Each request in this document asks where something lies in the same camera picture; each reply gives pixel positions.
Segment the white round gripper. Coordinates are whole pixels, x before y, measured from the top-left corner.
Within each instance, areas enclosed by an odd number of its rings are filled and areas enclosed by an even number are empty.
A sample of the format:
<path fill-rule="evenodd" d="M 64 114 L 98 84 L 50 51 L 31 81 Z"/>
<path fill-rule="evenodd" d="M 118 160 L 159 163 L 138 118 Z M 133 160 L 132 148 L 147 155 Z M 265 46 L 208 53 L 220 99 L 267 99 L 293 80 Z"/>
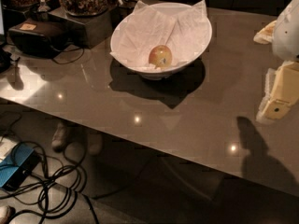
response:
<path fill-rule="evenodd" d="M 272 42 L 273 53 L 285 60 L 277 70 L 269 68 L 265 76 L 264 98 L 256 120 L 270 124 L 284 118 L 299 101 L 299 0 L 291 0 L 277 21 L 268 23 L 253 41 Z"/>

